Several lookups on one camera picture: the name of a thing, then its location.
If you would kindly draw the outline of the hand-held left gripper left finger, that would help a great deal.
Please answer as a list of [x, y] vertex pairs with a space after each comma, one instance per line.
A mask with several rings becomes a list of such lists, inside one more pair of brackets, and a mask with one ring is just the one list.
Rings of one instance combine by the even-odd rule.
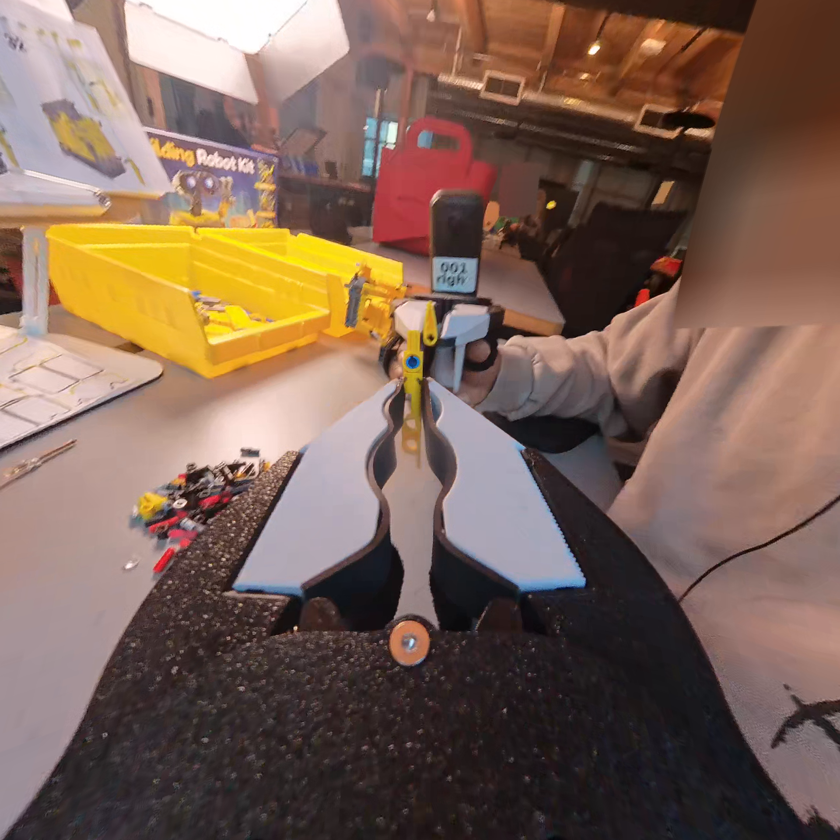
[[378, 591], [389, 573], [383, 487], [396, 466], [403, 385], [391, 381], [302, 451], [245, 563], [239, 593], [344, 597]]

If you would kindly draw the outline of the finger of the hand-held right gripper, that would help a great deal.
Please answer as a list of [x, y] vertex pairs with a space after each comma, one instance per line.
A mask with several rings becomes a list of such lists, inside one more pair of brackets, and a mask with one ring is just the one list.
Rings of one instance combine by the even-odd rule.
[[406, 298], [395, 307], [392, 315], [395, 332], [404, 340], [409, 340], [410, 334], [417, 333], [422, 340], [425, 301], [428, 299]]
[[488, 306], [453, 306], [442, 321], [442, 343], [471, 343], [483, 339], [490, 328]]

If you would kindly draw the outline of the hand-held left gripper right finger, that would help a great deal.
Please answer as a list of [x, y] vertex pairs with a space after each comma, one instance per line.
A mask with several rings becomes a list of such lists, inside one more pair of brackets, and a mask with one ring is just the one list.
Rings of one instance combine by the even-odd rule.
[[448, 543], [520, 592], [585, 587], [525, 447], [440, 384], [426, 385], [427, 453]]

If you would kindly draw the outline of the yellow toy robot model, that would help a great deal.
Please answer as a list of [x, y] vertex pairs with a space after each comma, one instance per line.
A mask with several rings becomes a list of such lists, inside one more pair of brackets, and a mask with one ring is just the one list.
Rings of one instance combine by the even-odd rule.
[[402, 265], [391, 271], [360, 263], [345, 288], [344, 327], [384, 344], [392, 335], [393, 309], [406, 297]]

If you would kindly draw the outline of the yellow angled beam blue pins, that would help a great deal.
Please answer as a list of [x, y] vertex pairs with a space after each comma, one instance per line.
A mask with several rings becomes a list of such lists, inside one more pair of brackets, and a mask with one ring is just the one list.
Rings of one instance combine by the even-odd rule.
[[424, 343], [420, 330], [409, 330], [402, 355], [403, 391], [406, 407], [402, 425], [402, 451], [421, 465], [422, 385], [424, 380]]

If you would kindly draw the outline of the pile of small connector pins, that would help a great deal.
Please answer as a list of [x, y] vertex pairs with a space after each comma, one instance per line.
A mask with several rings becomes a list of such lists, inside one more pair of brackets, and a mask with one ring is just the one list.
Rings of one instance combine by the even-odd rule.
[[[215, 465], [189, 463], [173, 479], [136, 500], [131, 523], [161, 545], [157, 560], [167, 548], [176, 547], [174, 560], [271, 466], [257, 448], [241, 448], [238, 457]], [[155, 579], [162, 575], [151, 573]]]

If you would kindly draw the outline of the instruction booklet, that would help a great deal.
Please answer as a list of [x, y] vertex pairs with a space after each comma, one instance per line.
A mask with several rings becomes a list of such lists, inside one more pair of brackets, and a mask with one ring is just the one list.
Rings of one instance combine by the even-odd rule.
[[27, 2], [2, 1], [1, 77], [8, 165], [118, 196], [170, 191], [95, 28]]

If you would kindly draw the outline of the red tote bag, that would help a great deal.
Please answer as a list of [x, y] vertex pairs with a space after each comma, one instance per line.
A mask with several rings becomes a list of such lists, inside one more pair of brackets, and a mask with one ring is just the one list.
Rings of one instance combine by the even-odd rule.
[[426, 256], [434, 195], [442, 190], [477, 193], [486, 207], [497, 175], [495, 165], [474, 157], [465, 126], [434, 117], [414, 121], [402, 142], [381, 153], [372, 210], [373, 241]]

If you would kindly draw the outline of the yellow plastic storage bin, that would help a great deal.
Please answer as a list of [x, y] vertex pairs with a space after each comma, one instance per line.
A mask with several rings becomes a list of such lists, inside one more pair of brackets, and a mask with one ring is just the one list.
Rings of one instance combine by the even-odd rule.
[[251, 262], [267, 280], [288, 280], [309, 295], [318, 308], [328, 309], [330, 324], [324, 332], [340, 338], [351, 332], [343, 325], [348, 284], [360, 263], [394, 271], [403, 264], [358, 248], [340, 245], [310, 234], [284, 228], [199, 227], [196, 236], [219, 256]]
[[[215, 254], [188, 227], [61, 224], [47, 240], [49, 279], [66, 310], [207, 379], [311, 343], [330, 324], [297, 282]], [[207, 334], [198, 293], [274, 322]]]

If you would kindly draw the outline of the ceiling air vent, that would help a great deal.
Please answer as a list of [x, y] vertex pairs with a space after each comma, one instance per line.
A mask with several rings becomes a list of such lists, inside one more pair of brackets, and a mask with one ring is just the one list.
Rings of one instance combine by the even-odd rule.
[[498, 70], [486, 70], [479, 88], [479, 98], [516, 107], [526, 90], [527, 78]]
[[633, 130], [650, 137], [673, 140], [686, 130], [679, 121], [682, 116], [681, 111], [647, 103], [640, 109]]

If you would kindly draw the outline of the heap of grey blue pieces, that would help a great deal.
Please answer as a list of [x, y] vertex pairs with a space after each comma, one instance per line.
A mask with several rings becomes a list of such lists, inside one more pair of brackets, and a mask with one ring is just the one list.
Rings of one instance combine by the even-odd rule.
[[227, 334], [257, 329], [274, 322], [232, 302], [200, 293], [193, 296], [196, 315], [207, 334]]

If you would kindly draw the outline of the person's beige sweatshirt torso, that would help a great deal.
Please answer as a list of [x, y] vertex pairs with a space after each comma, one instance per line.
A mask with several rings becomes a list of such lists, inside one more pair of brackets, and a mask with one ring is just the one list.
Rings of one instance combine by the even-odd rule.
[[[838, 495], [838, 326], [692, 331], [613, 516], [676, 598]], [[838, 829], [838, 506], [681, 605], [741, 734], [796, 814]]]

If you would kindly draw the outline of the white book stand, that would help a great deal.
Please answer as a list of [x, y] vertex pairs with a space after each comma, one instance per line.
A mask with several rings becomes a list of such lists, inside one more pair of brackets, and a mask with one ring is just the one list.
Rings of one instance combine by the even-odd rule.
[[54, 343], [91, 361], [113, 364], [118, 371], [140, 379], [140, 385], [99, 405], [160, 378], [163, 370], [157, 362], [84, 339], [49, 332], [47, 230], [59, 223], [99, 220], [112, 209], [112, 199], [89, 186], [40, 181], [27, 174], [10, 174], [9, 177], [11, 182], [2, 184], [2, 225], [18, 228], [23, 236], [23, 310], [18, 326], [8, 328], [17, 329], [30, 338]]

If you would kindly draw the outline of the blue toy kit box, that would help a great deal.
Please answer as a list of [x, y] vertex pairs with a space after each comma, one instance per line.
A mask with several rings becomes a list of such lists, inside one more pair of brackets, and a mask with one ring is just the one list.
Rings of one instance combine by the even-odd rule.
[[170, 181], [158, 224], [206, 228], [278, 226], [275, 155], [179, 133], [147, 129]]

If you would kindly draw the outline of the sticker sheet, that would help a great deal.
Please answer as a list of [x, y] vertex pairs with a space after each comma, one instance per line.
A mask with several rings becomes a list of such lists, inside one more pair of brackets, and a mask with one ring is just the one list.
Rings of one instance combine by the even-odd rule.
[[1, 328], [1, 448], [120, 396], [140, 379], [54, 343]]

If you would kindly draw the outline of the studio softbox light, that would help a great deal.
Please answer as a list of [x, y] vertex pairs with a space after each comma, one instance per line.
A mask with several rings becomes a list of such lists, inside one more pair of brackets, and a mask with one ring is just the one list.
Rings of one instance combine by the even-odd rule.
[[336, 1], [129, 1], [123, 10], [135, 64], [251, 104], [281, 105], [350, 50]]

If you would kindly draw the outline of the clear-handled small screwdriver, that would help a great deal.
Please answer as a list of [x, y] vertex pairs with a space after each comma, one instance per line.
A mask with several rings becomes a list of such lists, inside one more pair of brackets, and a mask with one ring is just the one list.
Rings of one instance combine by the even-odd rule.
[[40, 467], [57, 457], [71, 451], [77, 445], [76, 439], [71, 439], [60, 446], [52, 448], [33, 458], [27, 458], [10, 469], [6, 470], [1, 477], [1, 490], [15, 483], [15, 481], [35, 472]]

